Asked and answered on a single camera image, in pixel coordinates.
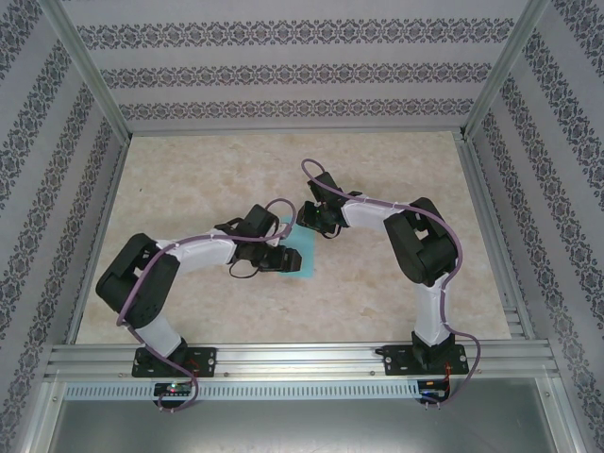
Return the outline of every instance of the purple cable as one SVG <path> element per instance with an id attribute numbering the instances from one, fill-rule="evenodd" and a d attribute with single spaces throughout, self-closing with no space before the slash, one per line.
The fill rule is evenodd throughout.
<path id="1" fill-rule="evenodd" d="M 156 264 L 156 262 L 158 262 L 159 258 L 161 258 L 163 255 L 166 254 L 166 252 L 169 252 L 173 248 L 176 248 L 185 243 L 195 243 L 198 241 L 206 241 L 206 240 L 212 240 L 212 239 L 216 239 L 216 240 L 228 239 L 231 241 L 244 241 L 247 243 L 265 243 L 267 241 L 272 241 L 273 239 L 276 239 L 276 238 L 287 238 L 289 236 L 289 234 L 292 232 L 292 228 L 294 227 L 294 224 L 295 224 L 295 215 L 296 215 L 295 206 L 290 200 L 287 200 L 285 198 L 276 198 L 276 199 L 270 201 L 268 203 L 268 205 L 266 205 L 265 208 L 269 209 L 271 206 L 273 206 L 275 203 L 278 203 L 278 202 L 285 203 L 292 209 L 292 221 L 289 224 L 287 224 L 285 229 L 283 231 L 281 231 L 280 233 L 274 234 L 272 236 L 267 236 L 265 238 L 246 238 L 244 236 L 228 236 L 228 235 L 223 235 L 223 234 L 202 234 L 199 236 L 192 236 L 190 238 L 181 239 L 180 241 L 176 241 L 175 243 L 171 243 L 171 244 L 163 247 L 158 253 L 156 253 L 153 256 L 153 258 L 144 267 L 143 271 L 141 272 L 141 276 L 139 277 L 137 282 L 132 287 L 132 290 L 130 291 L 130 294 L 128 295 L 128 297 L 126 299 L 126 302 L 122 306 L 122 309 L 120 310 L 120 314 L 117 317 L 117 323 L 116 323 L 117 327 L 122 327 L 122 326 L 127 327 L 128 331 L 134 336 L 134 338 L 136 338 L 139 341 L 139 343 L 144 344 L 143 338 L 141 338 L 141 336 L 136 332 L 136 330 L 125 321 L 125 318 L 130 310 L 130 307 L 132 306 L 132 303 L 134 301 L 134 298 L 136 297 L 137 292 L 141 288 L 141 285 L 143 285 L 144 280 L 149 275 L 149 272 L 151 271 L 153 266 L 155 266 L 155 264 Z M 178 412 L 178 411 L 187 409 L 189 406 L 191 406 L 195 402 L 195 400 L 197 399 L 197 396 L 199 395 L 199 383 L 197 382 L 197 377 L 195 377 L 195 375 L 193 373 L 191 373 L 187 369 L 183 368 L 182 366 L 178 365 L 177 363 L 174 363 L 173 361 L 170 361 L 169 359 L 166 359 L 165 357 L 163 357 L 158 351 L 156 351 L 154 348 L 150 347 L 148 344 L 145 344 L 144 346 L 151 354 L 153 354 L 160 361 L 163 361 L 164 363 L 172 366 L 174 369 L 178 370 L 180 373 L 183 373 L 187 378 L 191 379 L 191 382 L 193 383 L 193 386 L 195 388 L 193 397 L 191 399 L 187 400 L 186 402 L 184 402 L 183 404 L 181 404 L 180 406 L 178 406 L 177 408 L 171 408 L 169 410 L 169 412 L 174 413 L 174 412 Z M 164 397 L 164 395 L 162 394 L 158 399 L 158 406 L 159 406 L 160 411 L 164 411 L 166 409 L 163 406 L 161 406 L 161 400 L 163 399 L 163 397 Z"/>
<path id="2" fill-rule="evenodd" d="M 369 203 L 372 205 L 385 206 L 387 208 L 393 208 L 393 209 L 398 209 L 398 210 L 410 210 L 411 212 L 417 212 L 418 214 L 425 215 L 427 218 L 432 219 L 433 221 L 438 223 L 441 227 L 443 227 L 446 230 L 446 233 L 448 234 L 449 238 L 451 238 L 451 241 L 453 241 L 453 243 L 455 244 L 455 248 L 457 249 L 457 253 L 458 253 L 457 263 L 456 263 L 455 269 L 453 269 L 453 271 L 448 275 L 448 277 L 443 282 L 443 286 L 441 286 L 441 305 L 440 305 L 441 322 L 443 323 L 445 328 L 450 333 L 452 333 L 454 335 L 459 335 L 460 337 L 469 338 L 476 344 L 476 359 L 474 360 L 474 364 L 472 365 L 472 368 L 470 368 L 468 375 L 461 383 L 457 392 L 455 392 L 453 395 L 451 395 L 446 401 L 441 403 L 440 406 L 445 406 L 446 404 L 449 404 L 457 397 L 457 395 L 460 393 L 460 391 L 463 390 L 463 388 L 468 384 L 468 382 L 470 381 L 470 379 L 476 372 L 478 363 L 480 362 L 480 352 L 481 352 L 480 342 L 478 341 L 478 338 L 476 338 L 471 333 L 459 332 L 458 330 L 455 330 L 446 321 L 446 315 L 445 315 L 446 285 L 448 285 L 449 282 L 451 281 L 451 279 L 453 279 L 453 277 L 460 271 L 461 264 L 463 263 L 463 252 L 461 250 L 460 238 L 457 237 L 457 234 L 455 234 L 455 231 L 453 231 L 453 229 L 443 219 L 441 219 L 438 215 L 435 215 L 432 212 L 429 212 L 427 210 L 422 210 L 420 208 L 415 208 L 415 207 L 409 206 L 409 205 L 389 203 L 387 201 L 376 200 L 374 198 L 361 198 L 359 196 L 353 196 L 353 195 L 349 195 L 348 193 L 340 192 L 337 189 L 334 189 L 333 187 L 329 187 L 327 184 L 322 183 L 321 181 L 317 180 L 313 175 L 310 174 L 310 172 L 306 168 L 307 163 L 315 164 L 317 167 L 319 167 L 321 169 L 322 172 L 325 172 L 325 167 L 314 159 L 302 160 L 302 163 L 301 163 L 302 171 L 317 186 L 322 187 L 323 189 L 326 189 L 332 193 L 336 193 L 339 196 L 343 196 L 344 198 L 348 198 L 349 200 L 359 201 L 361 203 Z"/>

